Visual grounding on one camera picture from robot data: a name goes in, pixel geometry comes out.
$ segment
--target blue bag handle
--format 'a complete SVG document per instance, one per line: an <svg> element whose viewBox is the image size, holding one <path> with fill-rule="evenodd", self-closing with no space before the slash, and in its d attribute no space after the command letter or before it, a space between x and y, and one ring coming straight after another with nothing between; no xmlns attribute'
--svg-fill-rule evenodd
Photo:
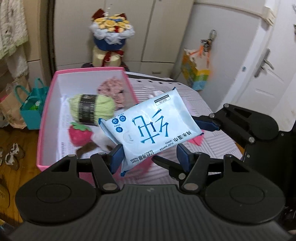
<svg viewBox="0 0 296 241"><path fill-rule="evenodd" d="M40 94L40 90L39 90L39 88L38 88L38 82L42 85L42 89L44 88L44 84L43 84L42 80L41 80L40 78L36 78L36 79L35 79L35 88L36 88L36 90L37 90L37 97L38 97L38 99L39 99L40 101L44 102L45 100L43 100L43 98L42 98L42 96L41 96L41 94Z"/></svg>
<svg viewBox="0 0 296 241"><path fill-rule="evenodd" d="M43 82L42 82L42 80L40 78L36 78L35 79L35 88L38 89L38 82L42 85L42 88L45 87L44 84L43 84Z"/></svg>
<svg viewBox="0 0 296 241"><path fill-rule="evenodd" d="M17 93L17 89L18 89L18 88L20 88L22 91L24 91L28 96L30 96L30 93L26 90L25 87L23 87L23 86L21 86L21 85L17 85L17 86L15 87L15 97L17 98L17 100L18 100L21 104L23 104L24 102L22 102L22 100L20 99L20 97L19 97L19 95L18 95L18 93Z"/></svg>

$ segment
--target colorful gift bag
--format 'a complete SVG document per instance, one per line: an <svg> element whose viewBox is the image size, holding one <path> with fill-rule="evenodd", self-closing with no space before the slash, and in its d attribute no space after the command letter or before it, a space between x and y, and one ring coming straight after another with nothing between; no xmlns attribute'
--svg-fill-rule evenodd
<svg viewBox="0 0 296 241"><path fill-rule="evenodd" d="M196 91L204 89L210 75L209 56L209 52L204 55L202 46L199 50L184 49L181 70L188 86Z"/></svg>
<svg viewBox="0 0 296 241"><path fill-rule="evenodd" d="M38 88L38 82L42 84L41 88ZM19 88L28 95L24 102L20 99L18 95L17 89ZM35 88L33 88L31 93L29 93L21 85L17 85L15 87L15 96L22 104L20 107L20 113L29 130L38 130L40 128L41 117L47 92L48 87L45 87L39 78L35 79Z"/></svg>

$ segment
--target white wardrobe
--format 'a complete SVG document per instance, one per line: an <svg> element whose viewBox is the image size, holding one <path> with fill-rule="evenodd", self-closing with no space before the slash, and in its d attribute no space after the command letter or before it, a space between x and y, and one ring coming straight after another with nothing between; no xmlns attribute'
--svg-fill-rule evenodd
<svg viewBox="0 0 296 241"><path fill-rule="evenodd" d="M92 14L99 8L126 13L135 36L127 40L123 61L130 71L169 77L176 61L193 0L56 0L54 52L57 70L91 62Z"/></svg>

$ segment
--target hook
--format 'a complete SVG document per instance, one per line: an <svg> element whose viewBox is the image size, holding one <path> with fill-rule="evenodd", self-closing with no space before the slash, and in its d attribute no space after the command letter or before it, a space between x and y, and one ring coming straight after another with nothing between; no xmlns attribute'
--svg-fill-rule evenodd
<svg viewBox="0 0 296 241"><path fill-rule="evenodd" d="M292 8L293 8L294 12L296 13L296 5L295 4L292 5Z"/></svg>
<svg viewBox="0 0 296 241"><path fill-rule="evenodd" d="M210 52L211 48L212 48L212 43L215 40L217 36L217 32L216 30L212 29L209 35L208 39L202 39L200 42L202 44L203 47L203 51L208 53Z"/></svg>
<svg viewBox="0 0 296 241"><path fill-rule="evenodd" d="M211 40L213 42L215 40L216 36L217 36L216 30L212 29L210 32L210 35L209 35L209 40Z"/></svg>

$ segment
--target metal door handle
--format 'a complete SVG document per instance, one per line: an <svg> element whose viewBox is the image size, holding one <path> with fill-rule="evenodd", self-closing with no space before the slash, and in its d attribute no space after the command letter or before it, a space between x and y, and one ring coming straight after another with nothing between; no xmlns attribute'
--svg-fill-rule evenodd
<svg viewBox="0 0 296 241"><path fill-rule="evenodd" d="M264 64L267 64L272 70L274 70L273 65L267 60L269 54L270 49L266 49L265 53L260 57L259 63L256 66L255 78L259 76L261 70L265 69Z"/></svg>
<svg viewBox="0 0 296 241"><path fill-rule="evenodd" d="M274 70L274 66L266 59L263 60L272 70Z"/></svg>

